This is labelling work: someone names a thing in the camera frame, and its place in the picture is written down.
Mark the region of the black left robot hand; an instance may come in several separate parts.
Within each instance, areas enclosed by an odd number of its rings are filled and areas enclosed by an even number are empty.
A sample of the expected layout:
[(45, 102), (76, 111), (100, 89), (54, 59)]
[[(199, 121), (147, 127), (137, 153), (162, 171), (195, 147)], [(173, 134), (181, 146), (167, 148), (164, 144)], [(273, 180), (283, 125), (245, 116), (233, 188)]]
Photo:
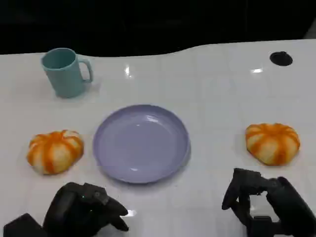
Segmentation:
[(129, 231), (122, 216), (127, 209), (110, 197), (105, 188), (69, 182), (54, 196), (43, 229), (50, 237), (93, 237), (107, 225)]

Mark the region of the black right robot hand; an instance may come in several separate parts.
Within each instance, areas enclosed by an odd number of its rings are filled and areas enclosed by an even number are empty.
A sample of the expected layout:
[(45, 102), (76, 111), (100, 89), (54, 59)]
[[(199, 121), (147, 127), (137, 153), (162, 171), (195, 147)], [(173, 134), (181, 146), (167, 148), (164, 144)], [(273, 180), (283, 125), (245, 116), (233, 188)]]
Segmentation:
[[(279, 221), (270, 216), (250, 215), (250, 196), (266, 192), (266, 199)], [(231, 209), (246, 227), (249, 237), (314, 237), (316, 217), (296, 189), (284, 177), (264, 178), (260, 172), (235, 168), (222, 209)]]

